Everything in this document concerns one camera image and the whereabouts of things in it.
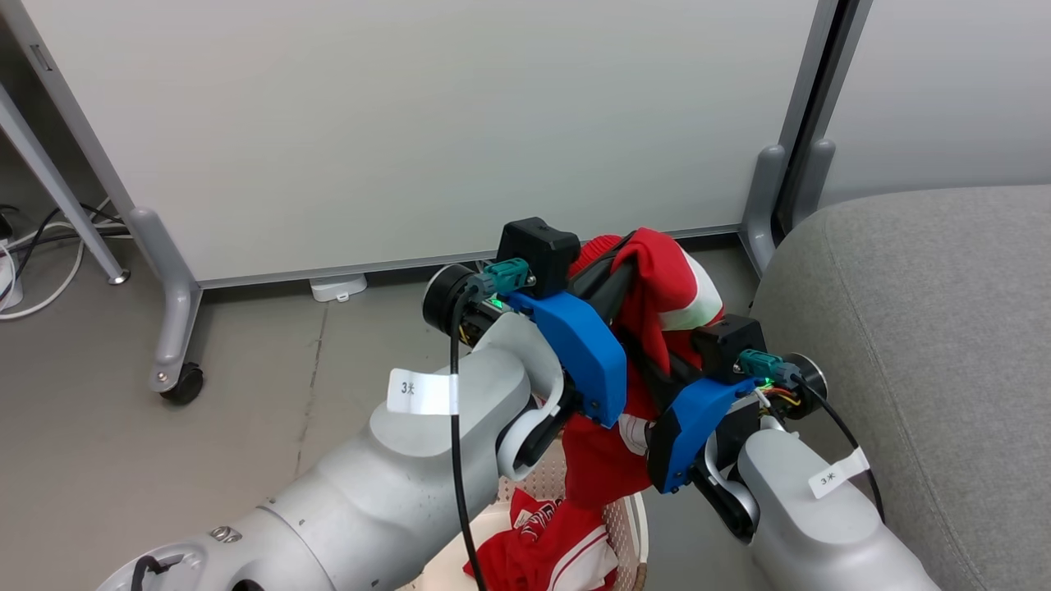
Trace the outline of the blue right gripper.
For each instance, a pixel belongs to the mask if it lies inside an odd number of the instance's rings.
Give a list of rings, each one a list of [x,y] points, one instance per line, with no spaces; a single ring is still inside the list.
[[[621,328],[628,386],[642,388],[653,408],[652,417],[658,417],[650,430],[647,475],[662,494],[687,484],[691,467],[703,453],[709,435],[731,411],[731,405],[749,396],[759,385],[757,378],[731,384],[704,378],[693,353],[681,351],[682,344],[691,344],[691,338],[680,339],[659,328],[642,332]]]

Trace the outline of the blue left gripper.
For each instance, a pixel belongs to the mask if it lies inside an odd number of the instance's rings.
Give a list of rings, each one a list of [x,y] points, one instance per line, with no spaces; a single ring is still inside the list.
[[[523,291],[502,293],[511,322],[497,322],[517,337],[540,408],[516,419],[514,429],[537,429],[564,409],[612,428],[626,407],[627,359],[607,323],[620,313],[637,276],[635,254],[617,262],[633,240],[627,233],[571,277],[571,293],[537,299]]]

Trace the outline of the red and white garment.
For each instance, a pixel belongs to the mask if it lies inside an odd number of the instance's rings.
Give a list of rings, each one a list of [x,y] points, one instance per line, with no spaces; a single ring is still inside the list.
[[[637,332],[659,328],[683,339],[723,318],[725,306],[710,276],[671,236],[638,229],[618,262],[626,254],[636,256],[637,277],[614,319],[616,333],[622,327]],[[682,344],[681,351],[693,353],[701,367],[691,344]],[[626,407],[616,426],[604,428],[581,415],[568,420],[562,434],[566,501],[601,510],[650,488],[645,428],[657,420],[652,412],[642,388],[627,386]]]

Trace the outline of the cream perforated laundry basket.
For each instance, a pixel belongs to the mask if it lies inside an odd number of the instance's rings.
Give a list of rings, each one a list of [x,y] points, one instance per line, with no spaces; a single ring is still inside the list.
[[[520,489],[537,500],[563,497],[566,492],[566,460],[562,439],[556,439],[536,467],[523,480],[500,478],[497,496],[470,522],[473,541],[479,546],[513,525],[509,510],[514,491]],[[618,566],[612,591],[643,591],[650,555],[650,524],[645,502],[640,493],[607,504],[602,509],[607,528],[607,545],[615,552]],[[477,591],[472,577],[462,572],[468,561],[462,534],[444,546],[425,565],[420,575],[397,591]]]

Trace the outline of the red garment with white print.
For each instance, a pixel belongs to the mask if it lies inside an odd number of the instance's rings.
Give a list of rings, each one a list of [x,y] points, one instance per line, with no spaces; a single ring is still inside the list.
[[[517,489],[509,519],[476,550],[488,591],[612,591],[619,561],[600,509]]]

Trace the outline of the small white floor plug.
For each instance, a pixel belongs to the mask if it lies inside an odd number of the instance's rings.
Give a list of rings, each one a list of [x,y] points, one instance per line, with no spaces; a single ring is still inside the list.
[[[353,273],[310,279],[309,285],[316,302],[346,302],[352,295],[363,292],[368,287],[368,281],[363,273]]]

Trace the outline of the grey fabric sofa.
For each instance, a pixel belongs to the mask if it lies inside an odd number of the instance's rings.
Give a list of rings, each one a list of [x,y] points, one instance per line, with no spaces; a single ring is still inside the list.
[[[1051,185],[825,207],[750,313],[823,371],[943,591],[1051,591]]]

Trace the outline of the black caster wheel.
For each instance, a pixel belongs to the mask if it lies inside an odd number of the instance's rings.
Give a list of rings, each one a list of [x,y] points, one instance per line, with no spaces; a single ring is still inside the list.
[[[202,392],[205,374],[198,363],[186,362],[172,388],[161,392],[160,396],[172,406],[187,406]]]

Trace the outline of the grey metal table leg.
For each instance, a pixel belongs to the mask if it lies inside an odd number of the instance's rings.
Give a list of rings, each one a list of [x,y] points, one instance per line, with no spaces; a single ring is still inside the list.
[[[7,135],[16,152],[22,157],[24,163],[29,166],[30,172],[50,195],[50,199],[60,212],[67,217],[76,235],[102,267],[103,272],[108,276],[108,283],[112,285],[123,284],[128,279],[129,273],[119,265],[112,251],[109,250],[98,229],[94,227],[80,201],[74,196],[71,188],[57,171],[57,166],[53,163],[48,152],[43,149],[36,135],[30,130],[29,123],[16,108],[11,94],[4,89],[1,82],[0,130]]]

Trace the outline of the white power strip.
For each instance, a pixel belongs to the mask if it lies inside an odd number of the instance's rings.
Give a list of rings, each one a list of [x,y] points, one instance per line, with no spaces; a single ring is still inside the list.
[[[18,268],[19,259],[11,253],[7,240],[0,240],[0,313],[19,305],[23,300]]]

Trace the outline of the white partition panel grey frame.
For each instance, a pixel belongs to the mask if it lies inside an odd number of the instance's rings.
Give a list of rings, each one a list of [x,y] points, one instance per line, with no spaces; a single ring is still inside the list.
[[[870,195],[1051,184],[1051,0],[843,0],[781,231]]]
[[[163,284],[494,254],[507,221],[677,238],[769,218],[837,0],[0,0]]]

